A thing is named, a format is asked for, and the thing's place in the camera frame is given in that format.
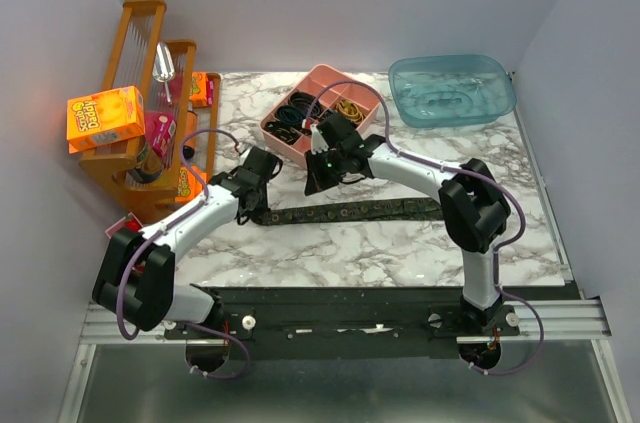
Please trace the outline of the dark floral patterned necktie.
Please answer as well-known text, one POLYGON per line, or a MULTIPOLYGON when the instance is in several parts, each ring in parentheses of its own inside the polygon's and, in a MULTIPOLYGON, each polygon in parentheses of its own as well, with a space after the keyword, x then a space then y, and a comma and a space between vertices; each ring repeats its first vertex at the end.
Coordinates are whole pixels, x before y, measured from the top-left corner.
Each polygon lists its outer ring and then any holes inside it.
POLYGON ((266 209, 251 221, 260 226, 343 222, 443 221, 440 205, 432 198, 394 198, 266 209))

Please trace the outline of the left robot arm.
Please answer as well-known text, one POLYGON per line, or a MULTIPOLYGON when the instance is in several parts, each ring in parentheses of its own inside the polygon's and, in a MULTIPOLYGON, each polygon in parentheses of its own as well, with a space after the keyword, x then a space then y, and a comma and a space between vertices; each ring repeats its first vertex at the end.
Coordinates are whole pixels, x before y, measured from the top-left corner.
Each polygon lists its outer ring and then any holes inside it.
POLYGON ((139 231, 123 228, 110 239, 92 300, 116 315, 121 335, 134 339, 160 323, 187 322, 201 338, 222 323, 215 297, 175 283, 177 263, 217 228, 243 223, 266 206, 267 184, 282 169, 275 154, 250 148, 241 164, 210 180, 191 202, 139 231))

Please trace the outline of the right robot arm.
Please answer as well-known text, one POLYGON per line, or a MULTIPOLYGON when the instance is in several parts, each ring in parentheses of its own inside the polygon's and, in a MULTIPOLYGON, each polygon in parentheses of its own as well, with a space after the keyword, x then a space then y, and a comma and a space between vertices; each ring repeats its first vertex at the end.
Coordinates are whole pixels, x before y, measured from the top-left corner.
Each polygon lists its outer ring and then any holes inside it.
POLYGON ((380 135, 364 138, 338 114, 319 124, 305 119, 302 127, 311 133, 305 153, 307 196, 354 174, 398 183, 438 203, 447 234, 462 252, 461 325, 474 335, 493 327, 503 302, 497 240, 506 230, 510 208, 487 166, 478 159, 462 165, 438 162, 394 148, 380 135))

